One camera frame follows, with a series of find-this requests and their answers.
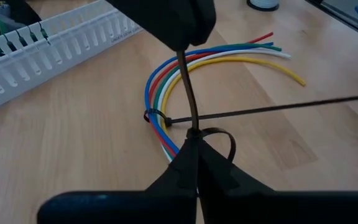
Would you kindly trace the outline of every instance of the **wood grain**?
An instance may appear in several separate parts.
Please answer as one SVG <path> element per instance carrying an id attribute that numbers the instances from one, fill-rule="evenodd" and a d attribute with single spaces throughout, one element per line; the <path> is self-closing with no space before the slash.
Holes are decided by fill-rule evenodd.
<path id="1" fill-rule="evenodd" d="M 45 19 L 89 1 L 31 1 Z M 305 1 L 258 12 L 244 0 L 215 1 L 218 20 L 205 45 L 238 43 L 270 31 L 293 55 L 264 55 L 307 81 L 301 87 L 260 65 L 218 63 L 191 73 L 200 114 L 358 94 L 358 33 Z M 144 189 L 167 167 L 142 119 L 149 74 L 174 53 L 143 31 L 0 106 L 0 223 L 35 223 L 39 206 L 69 190 Z M 188 116 L 184 87 L 168 101 Z M 170 135 L 179 146 L 189 123 Z M 234 162 L 277 190 L 358 190 L 358 102 L 205 120 L 237 141 Z M 225 136 L 207 138 L 227 155 Z"/>

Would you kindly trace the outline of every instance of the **yellow wire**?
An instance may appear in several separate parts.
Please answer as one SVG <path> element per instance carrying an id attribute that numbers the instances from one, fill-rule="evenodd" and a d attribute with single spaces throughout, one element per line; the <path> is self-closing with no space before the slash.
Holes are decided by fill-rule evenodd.
<path id="1" fill-rule="evenodd" d="M 297 81 L 300 85 L 302 85 L 302 86 L 306 85 L 306 82 L 301 77 L 299 77 L 296 73 L 294 73 L 293 71 L 291 71 L 281 65 L 277 65 L 276 63 L 272 63 L 272 62 L 269 62 L 266 60 L 254 59 L 254 58 L 245 58 L 245 57 L 214 58 L 214 59 L 209 59 L 209 60 L 195 63 L 194 65 L 191 65 L 190 67 L 188 67 L 188 71 L 190 72 L 190 71 L 192 71 L 198 67 L 201 67 L 203 65 L 208 65 L 211 63 L 218 63 L 218 62 L 250 62 L 250 63 L 257 63 L 257 64 L 261 64 L 261 65 L 270 65 L 273 68 L 277 68 L 278 70 L 283 71 L 284 73 L 289 75 L 292 79 Z M 161 105 L 161 112 L 163 114 L 165 114 L 165 108 L 167 106 L 167 101 L 168 101 L 168 98 L 173 90 L 173 87 L 175 87 L 175 85 L 179 82 L 180 79 L 181 79 L 181 75 L 176 76 L 164 94 L 164 98 L 162 100 L 162 105 Z M 164 130 L 165 133 L 168 134 L 167 127 L 165 126 L 165 123 L 163 121 L 161 122 L 161 128 Z"/>

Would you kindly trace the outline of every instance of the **blue wire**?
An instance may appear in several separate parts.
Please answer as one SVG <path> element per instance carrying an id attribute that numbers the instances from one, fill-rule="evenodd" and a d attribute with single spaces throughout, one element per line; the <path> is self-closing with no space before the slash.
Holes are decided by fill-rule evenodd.
<path id="1" fill-rule="evenodd" d="M 271 46 L 271 45 L 273 45 L 273 42 L 266 43 L 265 45 Z M 193 50 L 191 52 L 187 52 L 186 55 L 203 54 L 203 53 L 211 53 L 211 52 L 218 53 L 218 52 L 225 52 L 225 51 L 229 51 L 229 50 L 247 50 L 247 49 L 254 49 L 254 48 L 257 48 L 257 47 L 215 47 L 213 49 Z M 158 72 L 161 71 L 161 69 L 163 69 L 165 66 L 167 66 L 169 63 L 175 61 L 176 59 L 177 59 L 177 57 L 172 57 L 172 58 L 168 59 L 167 61 L 165 61 L 162 65 L 158 66 L 158 68 L 154 70 L 154 72 L 150 75 L 149 79 L 147 80 L 146 87 L 144 90 L 144 102 L 145 102 L 147 110 L 150 109 L 149 90 L 150 90 L 150 85 L 152 83 L 152 80 L 154 79 L 156 74 L 158 74 Z M 158 125 L 157 116 L 154 114 L 149 114 L 149 120 L 150 120 L 150 123 L 153 124 L 153 126 L 155 127 L 155 129 L 157 130 L 157 132 L 161 136 L 161 138 L 167 143 L 167 145 L 174 151 L 175 154 L 178 154 L 179 148 L 177 148 L 177 146 L 172 142 L 172 140 L 165 134 L 163 129 Z"/>

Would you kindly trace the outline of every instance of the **wooden desk surface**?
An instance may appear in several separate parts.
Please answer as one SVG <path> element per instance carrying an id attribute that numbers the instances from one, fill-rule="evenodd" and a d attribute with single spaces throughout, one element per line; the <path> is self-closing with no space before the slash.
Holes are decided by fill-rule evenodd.
<path id="1" fill-rule="evenodd" d="M 293 58 L 251 57 L 294 70 L 307 86 L 260 65 L 210 65 L 191 75 L 200 114 L 358 94 L 358 33 L 305 1 L 281 2 L 266 13 L 245 0 L 216 1 L 218 21 L 201 47 L 274 31 L 272 40 Z M 60 7 L 35 6 L 41 15 Z M 38 207 L 61 192 L 152 183 L 167 159 L 142 119 L 144 86 L 173 55 L 143 31 L 0 106 L 0 223 L 35 223 Z M 185 99 L 178 85 L 167 114 L 188 116 Z M 171 129 L 178 145 L 189 125 Z M 236 138 L 234 163 L 274 189 L 358 190 L 358 102 L 201 122 L 212 126 Z M 208 141 L 228 153 L 225 136 Z"/>

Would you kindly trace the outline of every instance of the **wire bundle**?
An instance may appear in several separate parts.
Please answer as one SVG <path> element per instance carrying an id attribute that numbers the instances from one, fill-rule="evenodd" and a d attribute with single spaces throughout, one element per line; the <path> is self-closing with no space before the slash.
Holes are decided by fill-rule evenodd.
<path id="1" fill-rule="evenodd" d="M 306 85 L 305 81 L 297 74 L 275 63 L 266 60 L 245 57 L 222 57 L 225 55 L 232 54 L 268 54 L 282 58 L 290 58 L 290 55 L 281 52 L 281 48 L 274 47 L 272 42 L 266 44 L 256 44 L 256 42 L 271 37 L 272 35 L 273 33 L 271 32 L 265 36 L 259 37 L 255 40 L 251 40 L 250 42 L 244 44 L 222 45 L 212 47 L 210 49 L 201 49 L 187 52 L 186 61 L 188 63 L 188 70 L 190 72 L 203 65 L 218 62 L 250 62 L 261 65 L 268 65 L 270 67 L 276 68 L 277 70 L 281 70 L 299 84 L 303 86 Z M 165 114 L 165 106 L 167 104 L 168 97 L 173 90 L 173 87 L 178 83 L 180 78 L 181 76 L 176 57 L 172 57 L 166 62 L 164 62 L 162 65 L 160 65 L 150 75 L 146 83 L 144 95 L 146 111 L 156 109 L 157 111 L 161 111 L 162 114 Z M 168 160 L 171 162 L 172 159 L 176 156 L 176 154 L 179 153 L 179 148 L 168 137 L 167 127 L 162 121 L 162 119 L 158 118 L 157 114 L 155 113 L 149 113 L 148 116 L 149 122 L 153 130 L 161 142 L 162 149 Z"/>

